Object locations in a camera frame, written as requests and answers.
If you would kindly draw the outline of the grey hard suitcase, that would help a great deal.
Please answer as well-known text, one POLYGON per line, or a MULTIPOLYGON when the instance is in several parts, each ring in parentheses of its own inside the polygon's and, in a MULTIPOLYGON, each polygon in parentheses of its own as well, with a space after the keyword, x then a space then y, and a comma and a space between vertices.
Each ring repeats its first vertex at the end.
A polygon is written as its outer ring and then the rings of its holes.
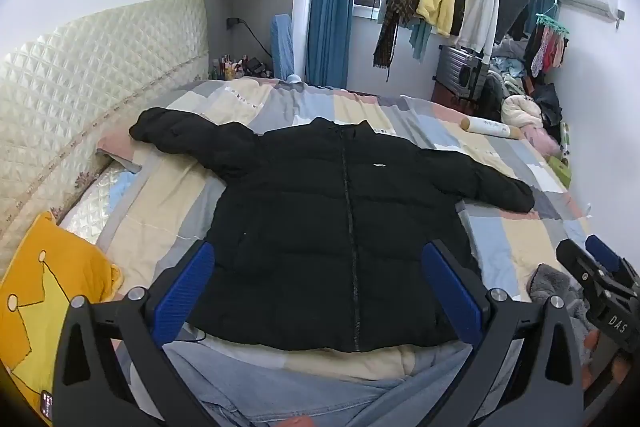
POLYGON ((434 80, 464 101, 476 102, 482 95, 488 65, 473 52, 454 46, 439 46, 434 80))

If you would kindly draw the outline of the green sock drying hanger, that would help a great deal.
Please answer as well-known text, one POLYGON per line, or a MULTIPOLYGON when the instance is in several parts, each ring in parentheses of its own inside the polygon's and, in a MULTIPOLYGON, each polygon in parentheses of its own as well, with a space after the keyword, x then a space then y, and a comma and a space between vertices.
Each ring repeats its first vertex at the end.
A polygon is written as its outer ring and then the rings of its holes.
POLYGON ((553 17, 553 14, 555 14, 558 9, 559 0, 551 0, 551 5, 548 9, 536 14, 536 24, 549 27, 558 35, 567 38, 570 35, 570 31, 553 17))

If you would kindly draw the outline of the white air conditioner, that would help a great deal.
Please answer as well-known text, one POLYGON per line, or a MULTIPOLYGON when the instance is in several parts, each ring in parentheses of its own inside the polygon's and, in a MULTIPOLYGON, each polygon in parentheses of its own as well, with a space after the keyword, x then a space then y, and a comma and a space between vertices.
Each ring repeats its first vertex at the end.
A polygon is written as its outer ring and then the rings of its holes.
POLYGON ((563 3, 576 6, 576 8, 593 12, 618 25, 626 20, 626 12, 620 8, 620 0, 560 0, 563 3))

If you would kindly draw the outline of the cream cylindrical bolster pillow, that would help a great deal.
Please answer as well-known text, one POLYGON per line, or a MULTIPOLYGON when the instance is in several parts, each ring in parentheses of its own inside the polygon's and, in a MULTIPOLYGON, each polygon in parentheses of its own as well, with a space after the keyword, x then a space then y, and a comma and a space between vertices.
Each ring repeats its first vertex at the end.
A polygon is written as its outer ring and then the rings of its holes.
POLYGON ((495 138, 519 140, 522 132, 517 127, 484 118, 463 117, 460 128, 466 132, 494 136, 495 138))

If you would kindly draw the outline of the white hanging hoodie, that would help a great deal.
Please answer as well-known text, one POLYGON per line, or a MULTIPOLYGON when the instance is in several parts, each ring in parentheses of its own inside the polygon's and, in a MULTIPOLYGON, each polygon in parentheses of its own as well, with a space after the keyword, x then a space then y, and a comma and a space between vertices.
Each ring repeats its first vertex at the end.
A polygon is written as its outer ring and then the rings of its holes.
POLYGON ((457 45, 482 54, 488 64, 495 44, 500 0, 469 0, 457 45))

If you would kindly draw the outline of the cream quilted headboard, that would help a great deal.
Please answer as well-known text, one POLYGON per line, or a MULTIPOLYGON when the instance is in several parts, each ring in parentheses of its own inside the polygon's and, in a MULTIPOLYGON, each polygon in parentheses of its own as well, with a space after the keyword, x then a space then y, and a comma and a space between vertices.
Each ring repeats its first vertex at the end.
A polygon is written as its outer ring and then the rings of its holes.
POLYGON ((97 12, 2 57, 2 268, 40 212, 63 219, 104 170, 104 131, 207 69, 204 0, 97 12))

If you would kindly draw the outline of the bedside clutter of bottles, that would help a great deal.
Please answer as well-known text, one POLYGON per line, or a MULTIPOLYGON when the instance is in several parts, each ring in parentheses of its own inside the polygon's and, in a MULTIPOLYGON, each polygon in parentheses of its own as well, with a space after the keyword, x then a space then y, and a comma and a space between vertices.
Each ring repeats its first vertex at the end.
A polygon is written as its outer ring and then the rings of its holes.
POLYGON ((272 78, 272 70, 257 57, 243 55, 239 61, 230 55, 214 58, 210 65, 209 78, 213 80, 235 80, 243 77, 272 78))

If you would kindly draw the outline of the yellow crown pillow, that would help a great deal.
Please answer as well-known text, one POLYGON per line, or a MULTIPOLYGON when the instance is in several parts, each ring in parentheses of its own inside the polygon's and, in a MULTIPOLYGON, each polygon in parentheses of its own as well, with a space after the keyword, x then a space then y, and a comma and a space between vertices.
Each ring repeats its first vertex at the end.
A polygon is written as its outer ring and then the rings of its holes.
POLYGON ((1 361, 27 403, 47 424, 43 401, 53 389, 54 362, 70 300, 114 298, 122 270, 98 247, 40 213, 1 281, 1 361))

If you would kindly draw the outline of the blue curtain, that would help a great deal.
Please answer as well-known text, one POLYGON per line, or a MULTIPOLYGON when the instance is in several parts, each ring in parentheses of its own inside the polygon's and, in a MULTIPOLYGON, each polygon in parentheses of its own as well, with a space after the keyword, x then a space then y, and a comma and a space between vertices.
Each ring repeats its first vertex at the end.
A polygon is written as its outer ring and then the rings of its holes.
POLYGON ((345 89, 348 78, 352 0, 311 0, 307 40, 307 82, 345 89))

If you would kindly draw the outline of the black puffer jacket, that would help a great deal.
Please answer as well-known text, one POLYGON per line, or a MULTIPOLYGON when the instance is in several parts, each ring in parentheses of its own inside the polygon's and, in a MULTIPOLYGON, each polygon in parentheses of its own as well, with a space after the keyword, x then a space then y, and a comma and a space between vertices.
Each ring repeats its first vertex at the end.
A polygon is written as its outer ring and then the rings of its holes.
POLYGON ((224 182, 206 234, 215 268, 189 322, 232 343, 367 352, 454 339, 424 279, 426 244, 478 267, 458 215, 472 200, 526 213, 532 188, 468 155, 366 122, 264 134, 150 108, 132 139, 195 159, 224 182))

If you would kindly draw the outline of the patchwork checkered quilt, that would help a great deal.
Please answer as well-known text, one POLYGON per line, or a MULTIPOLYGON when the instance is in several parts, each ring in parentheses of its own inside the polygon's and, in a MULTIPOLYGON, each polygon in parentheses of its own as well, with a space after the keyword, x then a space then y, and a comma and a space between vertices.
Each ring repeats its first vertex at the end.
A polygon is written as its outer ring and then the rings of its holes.
POLYGON ((211 241, 188 323, 230 358, 344 381, 412 375, 456 337, 422 275, 425 244, 521 300, 560 242, 587 237, 528 142, 461 121, 418 98, 305 83, 172 89, 101 136, 134 181, 96 243, 131 289, 211 241))

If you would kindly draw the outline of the teal hanging garment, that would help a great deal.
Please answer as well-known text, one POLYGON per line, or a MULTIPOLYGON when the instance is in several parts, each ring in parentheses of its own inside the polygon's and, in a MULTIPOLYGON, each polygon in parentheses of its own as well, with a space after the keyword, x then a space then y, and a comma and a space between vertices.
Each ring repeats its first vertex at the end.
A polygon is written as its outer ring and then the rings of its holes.
POLYGON ((412 47, 412 57, 422 62, 428 40, 430 40, 432 33, 432 26, 427 23, 423 18, 417 17, 410 20, 408 23, 408 29, 411 31, 409 38, 410 46, 412 47))

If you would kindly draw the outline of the green box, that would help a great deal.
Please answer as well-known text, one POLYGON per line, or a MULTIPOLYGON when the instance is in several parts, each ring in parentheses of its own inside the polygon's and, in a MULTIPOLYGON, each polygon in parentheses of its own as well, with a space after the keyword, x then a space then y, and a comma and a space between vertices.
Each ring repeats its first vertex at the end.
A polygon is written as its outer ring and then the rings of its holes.
POLYGON ((572 172, 570 171, 570 166, 566 165, 564 161, 555 156, 550 156, 547 158, 547 164, 561 182, 561 184, 565 188, 570 188, 570 181, 572 181, 572 172))

